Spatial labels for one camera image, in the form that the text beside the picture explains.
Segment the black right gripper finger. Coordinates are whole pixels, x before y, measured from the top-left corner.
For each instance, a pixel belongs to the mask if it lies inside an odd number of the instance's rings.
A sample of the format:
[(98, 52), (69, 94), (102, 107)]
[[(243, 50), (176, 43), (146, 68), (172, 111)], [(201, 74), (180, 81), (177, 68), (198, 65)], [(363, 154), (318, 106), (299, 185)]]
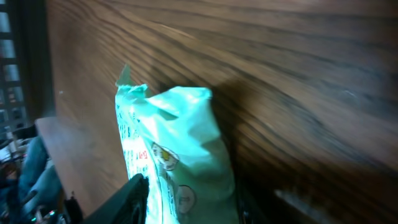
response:
[(145, 224), (149, 179), (136, 174), (82, 224)]

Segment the teal tissue pack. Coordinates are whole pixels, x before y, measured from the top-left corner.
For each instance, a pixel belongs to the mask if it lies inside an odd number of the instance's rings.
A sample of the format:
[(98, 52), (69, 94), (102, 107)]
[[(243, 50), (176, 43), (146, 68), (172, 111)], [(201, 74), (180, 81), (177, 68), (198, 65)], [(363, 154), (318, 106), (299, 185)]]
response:
[(153, 94), (122, 69), (116, 118), (127, 174), (149, 180), (147, 223), (238, 223), (228, 150), (208, 88)]

